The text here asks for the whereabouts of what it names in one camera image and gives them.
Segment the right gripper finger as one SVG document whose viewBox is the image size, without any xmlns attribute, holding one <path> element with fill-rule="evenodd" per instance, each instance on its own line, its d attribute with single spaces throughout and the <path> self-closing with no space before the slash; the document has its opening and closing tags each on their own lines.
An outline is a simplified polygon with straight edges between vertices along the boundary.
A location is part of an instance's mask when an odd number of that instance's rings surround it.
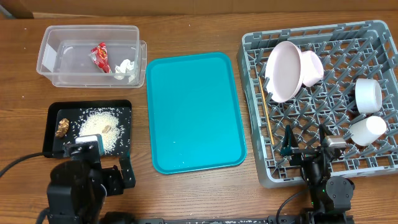
<svg viewBox="0 0 398 224">
<path fill-rule="evenodd" d="M 282 141 L 282 148 L 280 155 L 292 155 L 292 151 L 298 149 L 298 143 L 292 131 L 292 128 L 288 124 L 285 127 L 285 136 Z"/>
<path fill-rule="evenodd" d="M 327 146 L 327 137 L 332 136 L 333 133 L 324 125 L 320 124 L 319 125 L 319 135 L 320 135 L 320 144 L 321 146 Z"/>
</svg>

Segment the wooden chopstick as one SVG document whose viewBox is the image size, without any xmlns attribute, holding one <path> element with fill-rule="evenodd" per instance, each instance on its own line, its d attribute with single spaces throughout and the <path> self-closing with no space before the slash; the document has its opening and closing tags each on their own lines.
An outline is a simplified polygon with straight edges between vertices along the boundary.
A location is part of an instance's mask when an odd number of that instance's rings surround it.
<svg viewBox="0 0 398 224">
<path fill-rule="evenodd" d="M 266 115 L 268 134 L 269 134 L 269 137 L 270 137 L 270 140 L 271 140 L 271 144 L 274 145 L 274 138 L 273 138 L 273 135 L 272 135 L 272 129 L 271 129 L 271 124 L 270 124 L 270 119 L 269 119 L 268 107 L 267 107 L 267 103 L 266 103 L 264 89 L 262 87 L 261 76 L 258 77 L 258 80 L 259 80 L 259 88 L 260 88 L 260 91 L 261 91 L 262 102 L 263 102 L 263 105 L 264 105 L 264 110 L 265 110 L 265 115 Z"/>
</svg>

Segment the brown dried mushroom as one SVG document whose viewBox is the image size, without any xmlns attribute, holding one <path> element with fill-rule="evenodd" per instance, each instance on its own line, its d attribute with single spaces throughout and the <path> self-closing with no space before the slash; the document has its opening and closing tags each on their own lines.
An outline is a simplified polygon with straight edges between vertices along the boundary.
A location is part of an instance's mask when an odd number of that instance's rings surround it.
<svg viewBox="0 0 398 224">
<path fill-rule="evenodd" d="M 69 123 L 69 120 L 66 118 L 63 118 L 59 121 L 58 128 L 55 132 L 55 136 L 57 138 L 63 138 L 66 135 L 69 130 Z"/>
</svg>

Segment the white cup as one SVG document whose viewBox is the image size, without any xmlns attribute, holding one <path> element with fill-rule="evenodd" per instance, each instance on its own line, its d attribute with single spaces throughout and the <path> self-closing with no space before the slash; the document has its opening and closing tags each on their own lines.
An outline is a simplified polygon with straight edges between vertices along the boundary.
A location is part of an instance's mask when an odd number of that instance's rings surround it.
<svg viewBox="0 0 398 224">
<path fill-rule="evenodd" d="M 354 143 L 360 146 L 368 146 L 381 137 L 387 129 L 386 122 L 379 116 L 370 116 L 354 123 L 349 131 Z"/>
</svg>

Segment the grey rimmed bowl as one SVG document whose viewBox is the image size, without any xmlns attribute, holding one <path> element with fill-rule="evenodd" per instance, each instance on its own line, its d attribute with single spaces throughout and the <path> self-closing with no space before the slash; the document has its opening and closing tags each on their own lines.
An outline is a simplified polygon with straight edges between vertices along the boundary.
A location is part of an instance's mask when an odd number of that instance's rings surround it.
<svg viewBox="0 0 398 224">
<path fill-rule="evenodd" d="M 359 78 L 355 84 L 356 106 L 360 113 L 375 113 L 382 106 L 380 84 L 373 79 Z"/>
</svg>

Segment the small white bowl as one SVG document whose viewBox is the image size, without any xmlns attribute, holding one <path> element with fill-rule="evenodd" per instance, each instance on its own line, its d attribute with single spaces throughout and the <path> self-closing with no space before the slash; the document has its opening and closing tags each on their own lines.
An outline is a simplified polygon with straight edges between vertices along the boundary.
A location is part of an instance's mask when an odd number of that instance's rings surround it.
<svg viewBox="0 0 398 224">
<path fill-rule="evenodd" d="M 311 50 L 303 52 L 302 58 L 302 66 L 304 68 L 303 84 L 307 87 L 314 86 L 324 77 L 323 64 L 319 56 Z"/>
</svg>

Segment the large white plate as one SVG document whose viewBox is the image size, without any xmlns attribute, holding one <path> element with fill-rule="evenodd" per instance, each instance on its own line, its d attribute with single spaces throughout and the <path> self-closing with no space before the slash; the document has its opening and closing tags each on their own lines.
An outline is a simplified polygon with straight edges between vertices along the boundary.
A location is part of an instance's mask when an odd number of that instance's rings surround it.
<svg viewBox="0 0 398 224">
<path fill-rule="evenodd" d="M 301 88 L 303 82 L 302 53 L 289 41 L 277 44 L 267 60 L 265 76 L 269 79 L 266 91 L 271 99 L 284 103 L 292 99 Z"/>
</svg>

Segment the white tissue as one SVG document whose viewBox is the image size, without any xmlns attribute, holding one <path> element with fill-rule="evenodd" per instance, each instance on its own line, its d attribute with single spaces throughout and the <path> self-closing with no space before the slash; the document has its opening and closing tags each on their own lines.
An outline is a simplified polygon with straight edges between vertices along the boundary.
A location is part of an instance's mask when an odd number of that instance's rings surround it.
<svg viewBox="0 0 398 224">
<path fill-rule="evenodd" d="M 120 65 L 115 66 L 115 73 L 120 73 L 121 75 L 114 76 L 117 80 L 122 80 L 128 77 L 128 82 L 133 82 L 137 77 L 137 68 L 134 61 L 125 59 Z"/>
</svg>

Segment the red snack wrapper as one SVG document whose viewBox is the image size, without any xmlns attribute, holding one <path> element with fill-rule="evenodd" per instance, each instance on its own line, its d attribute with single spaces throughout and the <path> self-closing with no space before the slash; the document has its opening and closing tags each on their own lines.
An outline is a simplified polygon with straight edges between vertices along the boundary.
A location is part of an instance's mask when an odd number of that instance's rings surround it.
<svg viewBox="0 0 398 224">
<path fill-rule="evenodd" d="M 111 73 L 108 62 L 108 52 L 104 42 L 101 42 L 95 48 L 91 49 L 90 57 L 96 66 L 104 73 Z"/>
</svg>

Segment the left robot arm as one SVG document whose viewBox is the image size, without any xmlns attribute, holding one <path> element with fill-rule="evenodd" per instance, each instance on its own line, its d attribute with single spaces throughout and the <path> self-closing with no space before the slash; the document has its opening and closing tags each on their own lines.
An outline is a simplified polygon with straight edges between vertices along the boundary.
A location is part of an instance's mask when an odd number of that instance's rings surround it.
<svg viewBox="0 0 398 224">
<path fill-rule="evenodd" d="M 106 197 L 122 195 L 136 185 L 130 156 L 120 157 L 120 166 L 103 168 L 97 141 L 71 144 L 66 151 L 70 160 L 52 169 L 47 187 L 49 206 L 36 222 L 99 223 Z"/>
</svg>

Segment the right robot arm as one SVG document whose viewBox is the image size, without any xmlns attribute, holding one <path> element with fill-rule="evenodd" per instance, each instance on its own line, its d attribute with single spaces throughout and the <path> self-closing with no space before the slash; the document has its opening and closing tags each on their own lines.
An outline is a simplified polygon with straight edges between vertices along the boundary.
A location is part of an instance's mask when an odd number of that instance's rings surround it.
<svg viewBox="0 0 398 224">
<path fill-rule="evenodd" d="M 332 176 L 330 163 L 340 158 L 346 149 L 346 141 L 341 136 L 332 134 L 328 128 L 319 125 L 320 145 L 311 149 L 300 149 L 292 128 L 285 128 L 282 142 L 282 156 L 289 156 L 291 166 L 300 167 L 300 175 L 307 185 L 289 197 L 279 207 L 275 220 L 277 223 L 353 223 L 353 217 L 346 212 L 351 209 L 355 184 L 341 176 Z M 312 206 L 304 208 L 293 217 L 281 216 L 283 207 L 294 198 L 308 192 Z"/>
</svg>

